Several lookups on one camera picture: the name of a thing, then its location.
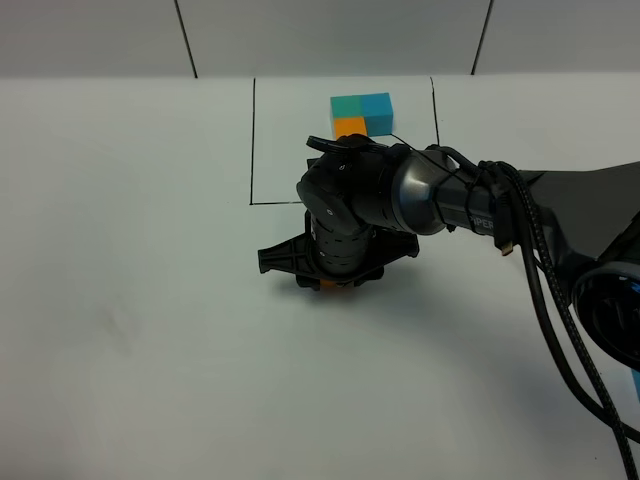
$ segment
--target orange object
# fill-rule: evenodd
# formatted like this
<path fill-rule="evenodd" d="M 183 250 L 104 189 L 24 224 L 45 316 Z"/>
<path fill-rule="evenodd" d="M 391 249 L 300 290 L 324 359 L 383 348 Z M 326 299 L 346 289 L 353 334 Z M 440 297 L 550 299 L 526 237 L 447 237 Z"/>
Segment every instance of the orange object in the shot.
<path fill-rule="evenodd" d="M 336 140 L 343 135 L 351 135 L 352 133 L 367 134 L 367 125 L 364 123 L 364 117 L 353 118 L 334 118 L 333 131 Z"/>

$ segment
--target white table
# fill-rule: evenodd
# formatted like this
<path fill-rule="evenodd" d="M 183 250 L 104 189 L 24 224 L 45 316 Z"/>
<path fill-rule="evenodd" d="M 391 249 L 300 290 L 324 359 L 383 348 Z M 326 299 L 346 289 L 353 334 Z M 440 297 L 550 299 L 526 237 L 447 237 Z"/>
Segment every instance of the white table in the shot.
<path fill-rule="evenodd" d="M 416 119 L 398 134 L 426 145 L 423 80 L 416 110 L 396 114 Z M 396 81 L 410 92 L 417 82 Z M 306 89 L 296 82 L 265 81 L 270 100 L 258 79 L 255 200 L 294 199 L 280 192 L 294 191 L 301 145 L 329 125 L 302 102 L 261 110 Z M 319 97 L 360 93 L 326 82 Z M 436 78 L 441 136 L 475 158 L 453 132 L 466 121 L 455 109 L 472 118 L 464 106 L 478 92 L 445 83 Z M 362 81 L 399 107 L 395 85 Z M 329 295 L 258 274 L 256 250 L 301 232 L 304 208 L 248 205 L 251 97 L 250 79 L 0 83 L 1 471 L 620 477 L 612 434 L 555 371 L 520 262 L 501 260 L 490 239 L 422 239 L 420 257 L 382 281 Z M 476 138 L 482 124 L 492 125 L 477 122 Z M 275 125 L 288 138 L 278 148 Z M 512 147 L 518 138 L 529 141 L 512 134 Z M 628 369 L 603 357 L 622 414 L 640 424 Z"/>

